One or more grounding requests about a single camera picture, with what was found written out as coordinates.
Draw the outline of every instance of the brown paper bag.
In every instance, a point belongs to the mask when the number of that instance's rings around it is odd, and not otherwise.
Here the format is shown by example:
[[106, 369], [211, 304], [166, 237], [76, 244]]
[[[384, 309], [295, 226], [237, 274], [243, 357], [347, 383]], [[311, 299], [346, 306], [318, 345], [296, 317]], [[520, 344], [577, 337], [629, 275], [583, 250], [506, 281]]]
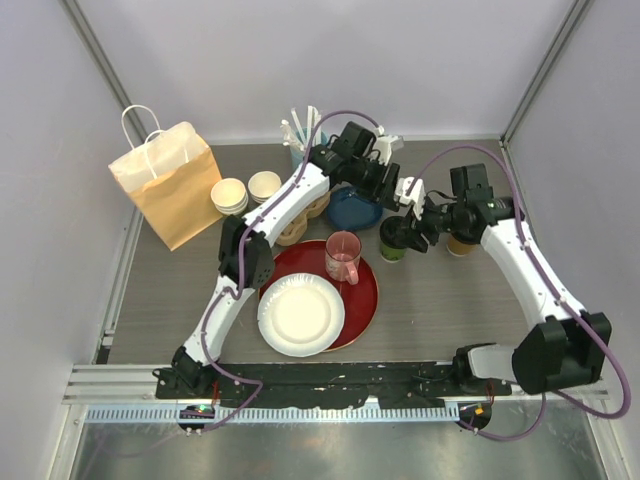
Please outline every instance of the brown paper bag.
[[213, 152], [207, 148], [129, 197], [173, 251], [222, 217], [211, 201], [211, 189], [221, 178]]
[[164, 132], [159, 125], [143, 145], [109, 168], [153, 230], [173, 251], [222, 217], [210, 196], [222, 177], [213, 152], [190, 124], [178, 124], [147, 143], [158, 132]]

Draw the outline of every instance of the pink mug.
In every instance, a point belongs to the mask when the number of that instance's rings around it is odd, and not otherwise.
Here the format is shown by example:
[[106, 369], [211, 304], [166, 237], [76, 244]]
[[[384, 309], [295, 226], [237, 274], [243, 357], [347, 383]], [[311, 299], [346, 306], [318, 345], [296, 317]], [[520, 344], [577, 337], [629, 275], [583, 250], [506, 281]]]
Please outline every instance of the pink mug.
[[362, 244], [351, 232], [336, 232], [327, 239], [325, 268], [331, 278], [339, 282], [358, 283], [358, 264]]

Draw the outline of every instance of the red plate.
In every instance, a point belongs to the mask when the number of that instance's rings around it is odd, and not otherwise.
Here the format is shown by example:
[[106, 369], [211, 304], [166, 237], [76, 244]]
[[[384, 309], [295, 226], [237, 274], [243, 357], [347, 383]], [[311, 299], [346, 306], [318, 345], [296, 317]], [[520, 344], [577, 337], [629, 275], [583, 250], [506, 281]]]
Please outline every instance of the red plate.
[[345, 317], [340, 336], [325, 350], [330, 351], [355, 342], [367, 329], [378, 307], [378, 282], [364, 258], [360, 258], [358, 265], [360, 280], [357, 285], [332, 279], [324, 268], [325, 243], [324, 240], [298, 243], [278, 255], [276, 269], [260, 289], [260, 297], [273, 282], [292, 273], [313, 273], [331, 282], [344, 301]]

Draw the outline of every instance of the black lid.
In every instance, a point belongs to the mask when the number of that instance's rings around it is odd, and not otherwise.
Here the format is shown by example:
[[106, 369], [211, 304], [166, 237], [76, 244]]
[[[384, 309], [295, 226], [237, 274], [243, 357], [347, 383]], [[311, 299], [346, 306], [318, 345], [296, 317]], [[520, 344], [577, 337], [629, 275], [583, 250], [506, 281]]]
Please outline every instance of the black lid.
[[380, 240], [391, 248], [406, 248], [406, 246], [398, 243], [398, 230], [402, 223], [403, 217], [393, 216], [387, 218], [380, 225]]

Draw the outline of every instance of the gray floor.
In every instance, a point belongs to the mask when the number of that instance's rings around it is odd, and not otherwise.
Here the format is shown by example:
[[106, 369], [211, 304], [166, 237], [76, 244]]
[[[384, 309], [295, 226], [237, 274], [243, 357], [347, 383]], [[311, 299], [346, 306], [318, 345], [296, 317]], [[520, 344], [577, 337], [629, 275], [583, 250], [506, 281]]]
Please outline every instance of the gray floor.
[[[522, 432], [538, 402], [498, 402], [488, 430]], [[550, 402], [540, 427], [518, 442], [497, 443], [452, 423], [229, 425], [186, 438], [180, 435], [136, 458], [171, 435], [175, 425], [86, 425], [72, 479], [215, 480], [528, 480], [605, 479], [584, 413]], [[87, 469], [91, 458], [95, 458]]]
[[[496, 141], [477, 142], [500, 153]], [[393, 160], [401, 175], [415, 175], [451, 142], [409, 142]], [[279, 145], [215, 147], [225, 177], [245, 183], [258, 170], [291, 173], [288, 149]], [[449, 168], [485, 162], [497, 195], [508, 194], [499, 169], [482, 154], [458, 151], [427, 171], [428, 188], [450, 192]], [[171, 253], [145, 223], [140, 233], [124, 296], [110, 363], [169, 363], [176, 348], [198, 323], [214, 288], [221, 222]], [[328, 222], [310, 222], [304, 239], [326, 238]], [[502, 273], [481, 250], [469, 257], [450, 256], [446, 238], [426, 255], [408, 252], [390, 265], [378, 252], [377, 227], [360, 234], [363, 257], [379, 282], [380, 301], [369, 329], [352, 345], [306, 362], [450, 360], [457, 347], [480, 342], [517, 344], [526, 332], [524, 316]], [[227, 337], [223, 361], [290, 362], [261, 338], [254, 296]]]

